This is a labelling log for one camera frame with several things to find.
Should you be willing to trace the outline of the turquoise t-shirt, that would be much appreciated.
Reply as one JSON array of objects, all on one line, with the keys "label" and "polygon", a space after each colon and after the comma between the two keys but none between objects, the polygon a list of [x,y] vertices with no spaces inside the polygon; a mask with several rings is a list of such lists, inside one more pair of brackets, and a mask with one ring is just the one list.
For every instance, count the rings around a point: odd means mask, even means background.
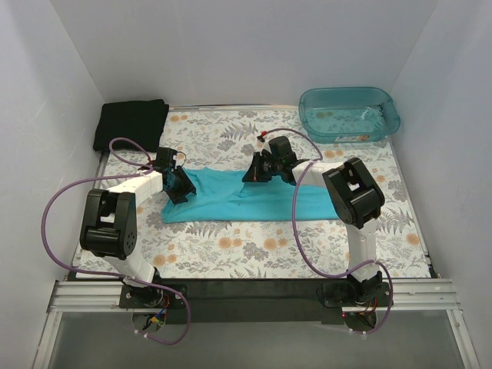
[{"label": "turquoise t-shirt", "polygon": [[294,186],[274,177],[244,183],[242,171],[210,168],[184,171],[196,188],[181,204],[169,201],[161,210],[165,224],[194,221],[290,221]]}]

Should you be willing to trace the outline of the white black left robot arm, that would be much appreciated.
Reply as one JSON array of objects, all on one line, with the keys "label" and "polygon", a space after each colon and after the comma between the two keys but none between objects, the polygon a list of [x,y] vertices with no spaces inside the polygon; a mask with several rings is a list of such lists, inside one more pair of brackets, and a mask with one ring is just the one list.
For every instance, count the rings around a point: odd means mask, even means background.
[{"label": "white black left robot arm", "polygon": [[154,282],[158,272],[138,250],[137,208],[165,192],[172,204],[185,203],[196,188],[177,163],[180,152],[159,148],[150,168],[108,189],[88,193],[81,225],[81,248],[107,261],[125,282],[138,287],[137,298],[146,307],[162,302],[163,288]]}]

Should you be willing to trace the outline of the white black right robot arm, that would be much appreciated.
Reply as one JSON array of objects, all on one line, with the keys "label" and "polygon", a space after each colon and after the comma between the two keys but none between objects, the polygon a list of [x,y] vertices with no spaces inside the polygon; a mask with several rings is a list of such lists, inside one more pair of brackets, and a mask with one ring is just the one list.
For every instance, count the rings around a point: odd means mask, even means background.
[{"label": "white black right robot arm", "polygon": [[341,274],[328,274],[308,264],[314,273],[329,280],[321,289],[323,299],[337,306],[362,306],[376,301],[383,277],[377,262],[375,231],[385,198],[363,161],[351,158],[341,165],[320,159],[309,161],[297,157],[285,136],[267,140],[262,132],[257,139],[262,149],[253,154],[242,178],[244,183],[266,183],[279,177],[294,186],[295,194],[303,185],[325,188],[336,215],[345,225],[348,269]]}]

